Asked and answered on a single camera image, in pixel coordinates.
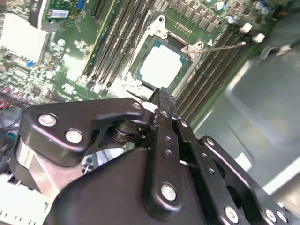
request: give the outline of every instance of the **gray metal panel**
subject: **gray metal panel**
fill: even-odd
[[[286,17],[265,45],[299,39],[299,23],[300,14]],[[252,164],[248,173],[269,194],[300,171],[299,50],[249,60],[195,129],[197,137],[212,136],[233,158],[244,153]],[[299,199],[288,200],[298,215]]]

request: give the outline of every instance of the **white label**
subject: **white label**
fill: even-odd
[[[67,18],[69,15],[68,10],[52,10],[50,17],[51,18]]]

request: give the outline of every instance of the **metal screw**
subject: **metal screw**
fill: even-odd
[[[272,222],[275,223],[275,222],[277,221],[277,219],[276,219],[274,213],[273,213],[271,210],[266,209],[266,215],[267,215],[267,217],[269,218],[269,220],[271,220]]]
[[[176,191],[169,184],[163,184],[161,186],[161,193],[169,201],[174,201],[176,199]]]
[[[189,57],[194,57],[196,52],[193,49],[190,49],[190,50],[188,50],[187,54]]]
[[[277,210],[276,212],[277,212],[277,215],[279,216],[279,218],[281,218],[282,221],[287,224],[288,221],[287,221],[287,218],[285,217],[285,215],[279,210]]]
[[[57,123],[57,120],[54,116],[52,115],[49,115],[49,114],[44,114],[44,115],[41,115],[39,118],[38,118],[38,122],[40,124],[42,124],[43,126],[46,126],[46,127],[52,127],[54,126],[56,123]]]
[[[188,127],[188,123],[186,123],[184,120],[181,121],[181,124],[186,128]]]
[[[166,111],[164,111],[164,110],[160,111],[160,113],[161,113],[164,117],[168,117],[168,116],[169,116],[168,113],[167,113]]]
[[[224,211],[225,211],[226,216],[228,217],[228,219],[230,219],[231,222],[233,222],[235,224],[237,224],[239,222],[239,217],[233,208],[226,206]]]
[[[132,106],[133,106],[134,108],[138,109],[138,110],[141,109],[140,104],[138,104],[137,102],[134,102],[134,103],[132,104]]]
[[[211,146],[214,146],[215,144],[214,144],[214,142],[211,140],[211,139],[206,139],[207,140],[207,142],[208,142],[208,144],[210,144]]]
[[[69,130],[66,132],[66,139],[72,143],[79,143],[83,139],[83,135],[77,130]]]

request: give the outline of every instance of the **green circuit board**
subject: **green circuit board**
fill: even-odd
[[[135,78],[142,79],[136,72],[141,67],[145,54],[149,53],[153,37],[147,38],[140,51],[137,52],[137,57],[134,61],[131,60],[132,55],[136,53],[137,43],[128,39],[129,47],[126,54],[120,54],[110,63],[106,62],[106,65],[107,63],[111,65],[111,70],[107,72],[108,74],[111,74],[113,70],[118,72],[117,78],[121,83],[117,87],[120,90],[118,94],[105,90],[108,92],[108,95],[101,95],[107,82],[88,88],[89,77],[85,73],[88,72],[88,68],[93,67],[102,43],[105,43],[109,35],[111,35],[109,31],[114,26],[118,13],[122,9],[125,10],[133,1],[105,1],[99,19],[95,19],[91,14],[95,10],[97,2],[97,0],[87,0],[83,10],[74,13],[73,9],[75,9],[76,2],[50,1],[49,8],[69,6],[72,3],[72,12],[61,29],[46,35],[40,62],[33,62],[32,65],[28,66],[30,58],[26,55],[15,54],[2,44],[0,52],[0,87],[2,91],[4,90],[12,96],[28,99],[32,103],[80,101],[124,96],[121,91],[123,88],[121,72],[129,63],[132,63],[128,68],[129,71]],[[226,22],[228,15],[235,16],[236,20],[246,16],[253,25],[259,27],[267,27],[270,22],[271,13],[261,15],[257,10],[253,9],[252,1],[250,0],[228,0],[224,9],[216,11],[215,5],[218,2],[218,0],[212,0],[209,4],[203,4],[202,1],[186,0],[177,1],[177,5],[172,7],[169,4],[170,1],[157,0],[154,7],[147,13],[143,23],[143,32],[155,19],[163,15],[166,18],[165,27],[171,33],[190,45],[200,40],[204,44],[204,49],[209,49],[223,35],[222,32],[228,26]],[[186,8],[183,11],[178,10],[177,6],[179,3],[185,4]],[[7,0],[6,9],[2,10],[0,14],[1,33],[4,32],[3,24],[5,23],[6,14],[14,13],[27,19],[30,12],[28,10],[29,5],[29,0]],[[201,20],[203,18],[207,19],[208,24],[203,27],[199,24],[199,21],[193,22],[192,17],[188,18],[186,14],[188,7],[193,9],[193,14],[199,14]],[[208,30],[210,24],[214,25],[214,29]],[[131,30],[124,29],[123,31],[130,35]],[[34,48],[34,43],[28,44],[24,42],[23,44],[31,45],[31,48]],[[204,56],[202,55],[196,62],[195,69],[191,71],[191,74],[197,69]],[[182,69],[170,86],[166,88],[170,93],[178,87],[184,77],[186,78],[188,67],[191,64],[191,61],[188,60],[186,63],[187,67]]]

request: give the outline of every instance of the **black plastic bracket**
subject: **black plastic bracket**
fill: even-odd
[[[92,132],[99,130],[101,142],[109,126],[118,120],[133,120],[145,113],[141,104],[132,98],[114,98],[94,101],[34,105],[23,114],[19,135],[34,151],[61,166],[75,166],[81,162],[90,147]],[[39,123],[41,115],[56,119],[53,126]],[[79,143],[66,139],[66,132],[82,134]]]
[[[170,113],[158,108],[150,131],[143,201],[157,220],[173,218],[183,204],[178,139]]]
[[[282,209],[256,183],[249,174],[211,137],[204,136],[199,140],[211,153],[214,161],[223,170],[223,180],[235,199],[239,210],[251,224],[286,224],[279,216]]]
[[[176,120],[174,126],[180,144],[180,157],[186,158],[190,164],[209,224],[249,225],[234,204],[208,149],[197,143],[192,128],[184,120]],[[233,209],[236,214],[229,218],[225,209]]]

